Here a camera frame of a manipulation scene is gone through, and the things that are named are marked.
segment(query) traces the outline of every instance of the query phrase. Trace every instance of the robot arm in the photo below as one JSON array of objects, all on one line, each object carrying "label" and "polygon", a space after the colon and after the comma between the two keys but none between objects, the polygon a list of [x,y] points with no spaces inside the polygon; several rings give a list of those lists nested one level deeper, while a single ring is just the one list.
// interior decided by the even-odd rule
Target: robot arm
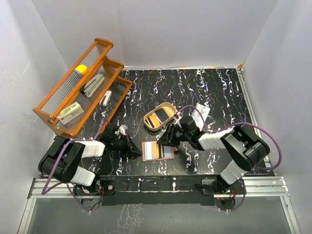
[{"label": "robot arm", "polygon": [[[133,144],[125,130],[127,127],[118,127],[108,124],[104,132],[97,140],[75,140],[65,149],[60,158],[60,162],[53,174],[53,178],[63,183],[76,183],[89,190],[97,191],[96,174],[79,166],[80,160],[85,157],[101,157],[106,149],[119,150],[123,156],[141,155],[142,152]],[[64,145],[69,141],[68,138],[58,136],[47,153],[41,159],[38,170],[43,174],[49,175],[59,157]]]},{"label": "robot arm", "polygon": [[206,188],[214,192],[225,193],[270,153],[269,146],[254,132],[248,131],[247,126],[211,134],[201,131],[191,116],[178,117],[175,124],[169,124],[157,143],[178,146],[181,141],[188,141],[196,150],[223,148],[230,153],[232,161]]}]

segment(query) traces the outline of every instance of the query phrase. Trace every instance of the black marble surface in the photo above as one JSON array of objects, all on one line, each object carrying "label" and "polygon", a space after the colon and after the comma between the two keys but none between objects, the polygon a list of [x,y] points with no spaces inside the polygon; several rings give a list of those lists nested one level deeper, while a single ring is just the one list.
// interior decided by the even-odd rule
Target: black marble surface
[{"label": "black marble surface", "polygon": [[[122,71],[120,76],[134,84],[111,122],[127,125],[127,133],[140,149],[142,142],[156,141],[165,131],[164,127],[151,132],[143,122],[143,117],[162,102],[170,102],[178,110],[197,103],[208,106],[206,123],[211,130],[235,122],[251,122],[235,69],[131,70]],[[95,134],[101,116],[107,115],[104,109],[97,108],[93,113],[97,121],[87,126],[88,132]],[[123,157],[119,152],[108,152],[100,158],[82,159],[81,166],[101,176],[217,175],[230,161],[225,149],[196,151],[184,142],[173,160],[143,162],[142,156]]]}]

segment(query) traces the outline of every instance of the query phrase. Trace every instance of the stapler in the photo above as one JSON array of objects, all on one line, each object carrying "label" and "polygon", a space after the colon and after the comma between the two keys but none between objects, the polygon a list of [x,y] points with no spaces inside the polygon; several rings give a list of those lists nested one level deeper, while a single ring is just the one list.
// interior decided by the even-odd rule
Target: stapler
[{"label": "stapler", "polygon": [[112,91],[108,90],[106,91],[106,93],[104,94],[104,96],[102,97],[101,101],[99,102],[99,104],[101,106],[107,106],[108,105],[108,101],[111,98],[112,95]]},{"label": "stapler", "polygon": [[88,98],[90,98],[104,80],[105,80],[104,75],[96,74],[94,77],[92,77],[91,80],[89,80],[85,85],[83,85],[79,91],[82,94],[85,94]]}]

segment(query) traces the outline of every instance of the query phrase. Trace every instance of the white object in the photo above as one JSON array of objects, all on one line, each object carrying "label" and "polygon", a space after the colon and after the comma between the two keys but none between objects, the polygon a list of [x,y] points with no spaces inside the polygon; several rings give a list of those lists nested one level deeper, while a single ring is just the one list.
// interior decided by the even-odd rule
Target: white object
[{"label": "white object", "polygon": [[180,120],[181,120],[182,116],[179,116],[176,120],[175,120],[175,126],[179,126],[180,128],[182,128],[181,124],[180,124]]},{"label": "white object", "polygon": [[77,171],[70,182],[82,184],[84,186],[91,186],[96,175],[80,166],[78,166]]},{"label": "white object", "polygon": [[104,81],[105,76],[102,74],[96,74],[91,80],[89,80],[85,84],[85,89],[83,92],[86,94],[88,98],[92,96],[95,90],[99,87],[99,85]]},{"label": "white object", "polygon": [[[42,6],[44,5],[43,1],[36,1],[41,3],[37,3],[37,5],[41,6],[43,12],[47,14],[42,18],[52,18],[51,11]],[[119,1],[118,16],[120,16],[122,26],[121,33],[116,38],[124,39],[122,44],[126,64],[135,68],[181,67],[183,64],[207,66],[207,64],[216,64],[216,61],[222,61],[223,64],[237,64],[238,61],[246,60],[257,40],[257,33],[263,28],[275,4],[275,0]],[[196,12],[192,15],[191,20],[184,17],[190,12]],[[90,21],[89,24],[92,23],[91,19],[92,15],[90,19],[86,19],[87,22]],[[64,19],[64,21],[66,21],[66,25],[69,25],[68,20]],[[54,29],[55,24],[53,24],[52,19],[50,22],[50,27],[56,31],[55,37],[58,38],[59,43],[65,44],[64,39],[63,41],[59,39],[64,35]],[[227,30],[228,24],[239,25],[241,32],[238,33],[238,30],[232,28]],[[157,29],[161,29],[161,33],[151,25],[156,25]],[[190,32],[196,33],[196,40],[192,37],[192,33],[185,33],[181,36],[181,32],[186,28]],[[107,35],[103,26],[93,30],[94,35],[100,32]],[[140,43],[134,43],[138,35],[142,36]],[[233,39],[224,40],[223,37],[228,35],[231,35]],[[157,41],[157,43],[149,46],[150,38],[153,38],[153,41]],[[209,83],[207,86],[208,94],[211,92],[211,84]]]},{"label": "white object", "polygon": [[121,125],[119,127],[120,133],[123,134],[124,136],[126,135],[126,130],[128,129],[128,127],[126,125]]},{"label": "white object", "polygon": [[[312,230],[312,203],[307,201],[312,193],[307,186],[312,178],[311,13],[311,1],[278,1],[243,66],[257,121],[284,154],[274,172],[283,175],[291,196],[295,214],[286,197],[282,204],[287,217],[291,214],[292,233],[303,234]],[[267,144],[271,151],[275,148]],[[269,158],[272,166],[276,164],[276,153]]]},{"label": "white object", "polygon": [[241,169],[235,162],[232,160],[229,165],[220,173],[220,176],[224,179],[224,181],[231,185],[239,178],[241,178],[246,171]]},{"label": "white object", "polygon": [[[196,104],[196,109],[199,110],[199,112],[201,113],[201,115],[203,116],[204,120],[206,121],[207,119],[207,116],[210,112],[210,108],[207,107],[207,106],[203,106],[199,103]],[[194,119],[195,123],[196,123],[196,126],[199,127],[200,130],[202,130],[203,126],[204,126],[204,122],[203,120],[201,119],[199,113],[197,110],[194,110],[193,113],[192,113],[192,118]]]},{"label": "white object", "polygon": [[[38,178],[38,163],[53,134],[39,119],[34,121],[36,115],[26,114],[26,110],[42,102],[47,91],[68,71],[68,66],[31,1],[2,1],[0,12],[2,21],[5,20],[0,25],[0,105],[5,110],[0,127],[0,233],[26,234],[32,232],[28,227],[30,219],[35,217],[33,207],[37,208],[36,198],[26,198],[34,178]],[[54,112],[53,105],[44,105],[42,110],[48,112],[49,108]],[[12,174],[12,169],[19,172],[18,177]]]},{"label": "white object", "polygon": [[76,141],[84,144],[84,150],[81,158],[85,157],[101,157],[103,155],[105,145],[97,140],[92,141]]},{"label": "white object", "polygon": [[74,102],[69,107],[62,110],[59,115],[58,119],[61,121],[62,124],[66,124],[69,121],[73,120],[77,116],[83,113],[83,109],[78,102]]},{"label": "white object", "polygon": [[99,104],[101,106],[107,106],[109,99],[111,98],[112,95],[112,91],[106,91],[106,93],[104,94],[104,96],[102,97],[101,101],[99,102]]},{"label": "white object", "polygon": [[205,133],[198,139],[198,142],[200,143],[201,147],[203,147],[204,150],[208,149],[225,149],[224,144],[221,141],[221,137],[223,137],[225,134],[229,133],[233,129],[227,129],[223,130],[219,133]]}]

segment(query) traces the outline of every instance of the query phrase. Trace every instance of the wooden rack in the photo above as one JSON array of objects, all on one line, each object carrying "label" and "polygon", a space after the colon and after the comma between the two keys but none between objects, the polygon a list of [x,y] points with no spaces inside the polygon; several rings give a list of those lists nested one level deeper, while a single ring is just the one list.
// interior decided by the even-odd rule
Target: wooden rack
[{"label": "wooden rack", "polygon": [[[33,109],[57,135],[71,138],[76,137],[94,109],[98,106],[101,98],[113,83],[121,83],[125,88],[123,89],[123,93],[118,96],[119,100],[107,117],[108,120],[111,120],[119,105],[129,92],[133,83],[118,76],[124,65],[106,56],[107,52],[112,47],[113,43],[111,41],[96,38],[93,44],[65,74],[39,106]],[[82,77],[74,72],[74,69],[81,64],[88,67],[88,71]],[[105,80],[96,89],[93,95],[88,98],[81,94],[79,89],[96,74],[104,75]],[[63,125],[57,116],[61,110],[70,106],[75,101],[81,105],[83,113],[66,125]]]}]

